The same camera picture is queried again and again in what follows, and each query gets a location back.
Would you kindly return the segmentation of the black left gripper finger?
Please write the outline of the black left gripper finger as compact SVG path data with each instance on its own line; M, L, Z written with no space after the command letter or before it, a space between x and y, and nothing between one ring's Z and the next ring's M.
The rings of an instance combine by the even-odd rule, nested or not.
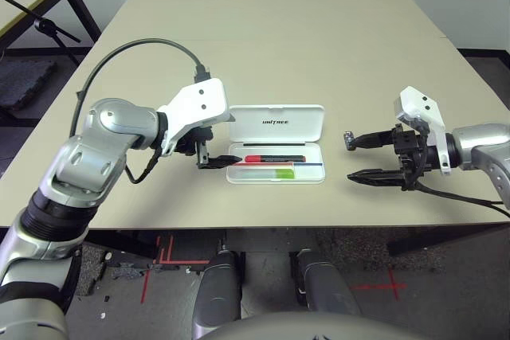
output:
M198 168L202 170L218 170L232 166L241 161L242 158L233 155L220 155L214 158L202 156L198 160Z

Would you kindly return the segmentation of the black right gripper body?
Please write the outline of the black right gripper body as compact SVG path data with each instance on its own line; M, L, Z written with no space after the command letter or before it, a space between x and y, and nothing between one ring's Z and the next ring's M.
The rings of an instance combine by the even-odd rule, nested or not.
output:
M402 124L397 123L392 129L394 152L402 173L402 191L414 190L425 171L428 134L429 129L425 126L419 126L418 132L405 131Z

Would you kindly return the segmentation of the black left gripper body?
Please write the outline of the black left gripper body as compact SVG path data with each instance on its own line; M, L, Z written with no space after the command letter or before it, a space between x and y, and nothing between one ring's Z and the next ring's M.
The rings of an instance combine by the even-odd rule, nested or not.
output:
M175 152L185 156L197 156L199 169L213 169L207 143L213 139L212 127L196 127L188 131L176 144Z

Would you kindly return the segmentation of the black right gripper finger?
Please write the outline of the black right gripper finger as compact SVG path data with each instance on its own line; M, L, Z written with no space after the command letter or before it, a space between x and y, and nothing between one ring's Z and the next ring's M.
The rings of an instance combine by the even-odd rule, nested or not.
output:
M372 149L394 144L394 129L360 135L352 140L352 149Z
M404 176L400 170L365 169L348 174L347 178L367 186L404 186Z

